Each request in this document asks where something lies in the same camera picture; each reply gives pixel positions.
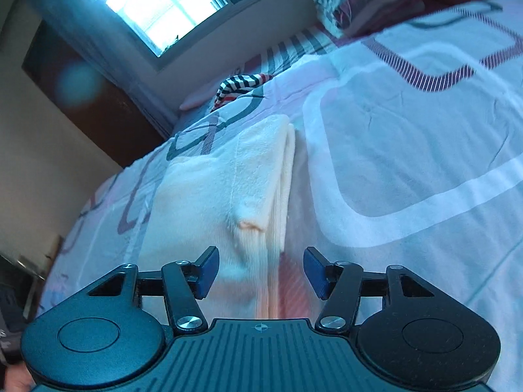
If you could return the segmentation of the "left grey curtain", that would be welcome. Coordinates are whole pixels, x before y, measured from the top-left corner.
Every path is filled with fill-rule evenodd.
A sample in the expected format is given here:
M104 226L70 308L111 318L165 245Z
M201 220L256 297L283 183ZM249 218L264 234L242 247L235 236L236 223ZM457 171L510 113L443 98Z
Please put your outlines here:
M102 0L29 0L81 57L123 90L154 129L167 138L177 115L146 81L156 67L149 51Z

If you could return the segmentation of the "pink pillow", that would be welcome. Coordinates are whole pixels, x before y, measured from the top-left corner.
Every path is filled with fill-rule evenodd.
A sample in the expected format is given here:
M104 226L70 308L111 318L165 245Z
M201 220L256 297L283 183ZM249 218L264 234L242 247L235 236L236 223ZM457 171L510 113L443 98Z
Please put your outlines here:
M217 88L196 90L189 94L179 106L180 111L189 111L214 99Z

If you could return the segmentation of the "striped black white garment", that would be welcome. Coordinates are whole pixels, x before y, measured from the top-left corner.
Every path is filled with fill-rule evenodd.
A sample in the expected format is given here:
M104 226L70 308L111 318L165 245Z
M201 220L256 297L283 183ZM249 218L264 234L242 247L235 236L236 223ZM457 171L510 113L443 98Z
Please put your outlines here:
M256 90L273 78L268 73L237 74L225 79L214 95L212 111Z

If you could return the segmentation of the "dark wooden door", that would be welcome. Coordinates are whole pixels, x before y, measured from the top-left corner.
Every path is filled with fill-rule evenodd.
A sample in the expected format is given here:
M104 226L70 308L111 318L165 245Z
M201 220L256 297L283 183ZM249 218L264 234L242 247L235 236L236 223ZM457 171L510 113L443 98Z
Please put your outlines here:
M128 95L44 21L35 32L22 69L119 166L130 166L165 142Z

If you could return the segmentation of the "patterned pink white bedsheet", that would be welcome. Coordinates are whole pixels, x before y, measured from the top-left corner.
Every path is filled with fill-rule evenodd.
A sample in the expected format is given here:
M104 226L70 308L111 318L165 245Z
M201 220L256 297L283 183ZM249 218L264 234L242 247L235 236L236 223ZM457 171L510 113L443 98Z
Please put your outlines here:
M278 318L321 309L302 268L309 246L368 271L405 266L491 323L501 355L489 384L521 390L522 0L457 5L304 56L196 117L86 203L41 310L138 266L173 159L208 155L271 115L295 130Z

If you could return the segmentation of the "cream knit sweater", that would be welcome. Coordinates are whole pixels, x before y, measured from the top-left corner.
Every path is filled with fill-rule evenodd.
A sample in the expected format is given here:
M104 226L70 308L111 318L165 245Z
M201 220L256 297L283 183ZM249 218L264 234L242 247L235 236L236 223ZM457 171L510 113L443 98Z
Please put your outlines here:
M277 318L294 151L293 124L271 115L208 155L173 159L155 193L139 268L193 261L215 246L220 266L201 303L205 317Z

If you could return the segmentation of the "folded striped quilt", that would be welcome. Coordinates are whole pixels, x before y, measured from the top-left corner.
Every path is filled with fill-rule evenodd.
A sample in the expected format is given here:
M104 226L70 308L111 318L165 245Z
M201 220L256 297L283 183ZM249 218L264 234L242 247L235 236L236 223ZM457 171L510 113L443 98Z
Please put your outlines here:
M313 0L319 21L337 38L380 31L422 14L423 0Z

